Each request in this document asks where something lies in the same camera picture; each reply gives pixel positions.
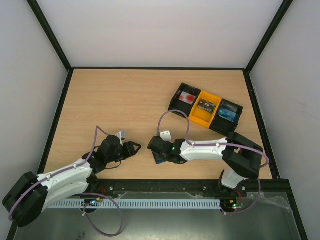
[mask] red and white package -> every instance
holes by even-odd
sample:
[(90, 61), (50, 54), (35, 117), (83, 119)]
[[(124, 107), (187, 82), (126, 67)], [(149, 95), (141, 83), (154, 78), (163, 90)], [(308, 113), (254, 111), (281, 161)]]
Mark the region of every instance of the red and white package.
[(187, 104), (190, 104), (190, 105), (192, 105), (194, 103), (195, 99), (196, 99), (196, 96), (193, 96), (189, 93), (186, 93), (185, 91), (183, 91), (179, 97), (179, 100), (181, 100)]

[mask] white slotted strip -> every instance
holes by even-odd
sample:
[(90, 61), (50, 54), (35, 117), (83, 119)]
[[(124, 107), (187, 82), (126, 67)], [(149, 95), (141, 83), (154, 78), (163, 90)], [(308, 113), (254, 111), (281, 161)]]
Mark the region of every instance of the white slotted strip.
[[(214, 199), (116, 199), (121, 209), (220, 209), (220, 200)], [(51, 209), (78, 209), (83, 206), (83, 199), (65, 199), (58, 201)], [(88, 209), (115, 209), (107, 199), (93, 203)]]

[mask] wooden table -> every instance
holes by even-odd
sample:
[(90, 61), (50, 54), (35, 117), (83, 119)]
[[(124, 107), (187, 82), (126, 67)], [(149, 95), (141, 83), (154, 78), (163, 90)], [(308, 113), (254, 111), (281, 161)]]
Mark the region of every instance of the wooden table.
[[(157, 165), (147, 149), (149, 141), (157, 134), (160, 116), (168, 110), (182, 82), (243, 106), (236, 131), (263, 146), (240, 70), (75, 69), (44, 172), (69, 165), (89, 152), (98, 125), (111, 134), (125, 130), (125, 141), (142, 145), (139, 153), (123, 161), (119, 168), (99, 173), (100, 179), (218, 179), (222, 170), (228, 168), (223, 161), (204, 159)], [(161, 125), (162, 130), (170, 130), (172, 139), (184, 138), (186, 127), (187, 121), (173, 113), (167, 114)], [(105, 137), (99, 132), (97, 145)], [(191, 122), (191, 140), (222, 137)], [(268, 166), (261, 169), (260, 178), (272, 179)]]

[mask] blue plastic wrapper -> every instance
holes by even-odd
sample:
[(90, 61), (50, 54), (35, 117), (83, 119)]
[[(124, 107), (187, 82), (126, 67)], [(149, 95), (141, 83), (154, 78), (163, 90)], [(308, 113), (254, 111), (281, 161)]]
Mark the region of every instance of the blue plastic wrapper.
[(238, 117), (238, 114), (225, 108), (220, 108), (218, 115), (233, 123), (237, 120)]

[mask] white backdrop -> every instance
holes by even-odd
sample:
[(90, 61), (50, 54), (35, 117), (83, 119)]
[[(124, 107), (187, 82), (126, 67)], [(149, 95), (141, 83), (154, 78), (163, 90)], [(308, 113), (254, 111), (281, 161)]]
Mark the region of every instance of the white backdrop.
[(247, 66), (282, 0), (38, 0), (73, 67)]
[[(0, 1), (0, 200), (37, 169), (67, 71), (27, 1)], [(12, 222), (0, 205), (0, 240)]]
[(282, 178), (304, 228), (319, 239), (320, 1), (295, 0), (251, 72)]

